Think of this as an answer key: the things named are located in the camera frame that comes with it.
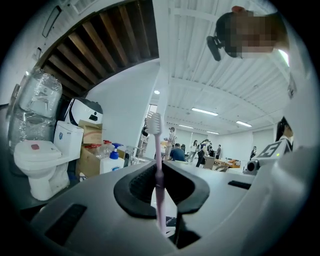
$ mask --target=toilet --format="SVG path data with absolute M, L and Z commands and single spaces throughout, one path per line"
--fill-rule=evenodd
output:
M 70 184 L 70 161 L 80 157 L 84 130 L 58 121 L 54 141 L 25 140 L 14 148 L 14 162 L 28 176 L 34 198 L 45 201 Z

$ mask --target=toothbrush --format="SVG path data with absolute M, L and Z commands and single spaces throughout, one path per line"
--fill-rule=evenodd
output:
M 155 137 L 155 196 L 157 209 L 157 222 L 163 234 L 166 234 L 166 212 L 165 212 L 165 176 L 162 171 L 160 136 L 162 133 L 162 121 L 159 113 L 149 112 L 146 120 L 147 130 Z

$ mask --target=white ceiling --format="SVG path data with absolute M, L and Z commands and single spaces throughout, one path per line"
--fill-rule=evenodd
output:
M 260 14 L 275 11 L 269 3 L 260 2 L 168 0 L 168 26 L 162 26 L 166 17 L 160 18 L 155 11 L 157 31 L 162 26 L 168 33 L 157 33 L 160 64 L 163 68 L 168 65 L 170 74 L 167 123 L 191 126 L 198 132 L 229 134 L 250 129 L 236 121 L 257 129 L 282 118 L 282 109 L 289 100 L 289 67 L 277 50 L 257 59 L 235 59 L 221 50 L 222 60 L 217 62 L 206 45 L 206 37 L 214 33 L 217 19 L 234 5 Z M 165 40 L 168 54 L 162 54 L 165 51 L 160 49 Z M 158 99 L 154 95 L 151 102 Z M 192 108 L 216 112 L 218 116 L 194 112 Z

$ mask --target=toilet lid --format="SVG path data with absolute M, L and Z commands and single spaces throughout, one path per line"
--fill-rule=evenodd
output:
M 15 146 L 14 156 L 27 162 L 41 162 L 58 159 L 62 153 L 51 141 L 25 140 Z

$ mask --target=toilet tank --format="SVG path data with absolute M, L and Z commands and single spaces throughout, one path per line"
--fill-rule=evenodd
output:
M 84 129 L 71 123 L 58 121 L 53 144 L 61 151 L 62 157 L 69 157 L 69 161 L 72 161 L 80 157 L 83 135 Z

